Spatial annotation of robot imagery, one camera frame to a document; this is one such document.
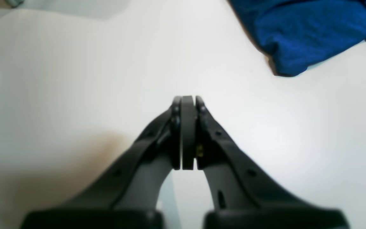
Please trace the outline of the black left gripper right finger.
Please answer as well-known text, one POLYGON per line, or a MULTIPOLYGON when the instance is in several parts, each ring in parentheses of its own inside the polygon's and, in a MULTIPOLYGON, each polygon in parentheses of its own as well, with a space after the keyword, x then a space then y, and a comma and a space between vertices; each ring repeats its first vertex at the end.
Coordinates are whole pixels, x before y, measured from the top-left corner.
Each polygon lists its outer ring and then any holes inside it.
POLYGON ((196 96, 198 166, 215 210, 205 229, 348 229, 340 210, 317 207, 291 194, 235 144, 196 96))

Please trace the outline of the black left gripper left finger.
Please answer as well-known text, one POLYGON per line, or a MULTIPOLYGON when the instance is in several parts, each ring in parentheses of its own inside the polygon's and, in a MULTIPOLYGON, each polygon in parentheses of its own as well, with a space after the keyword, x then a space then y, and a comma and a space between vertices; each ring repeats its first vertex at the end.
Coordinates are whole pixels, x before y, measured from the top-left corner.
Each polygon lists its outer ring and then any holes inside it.
POLYGON ((22 229, 164 229, 156 209, 172 169, 181 165, 184 111, 192 96, 174 97, 138 138, 85 190, 49 210, 29 213, 22 229))

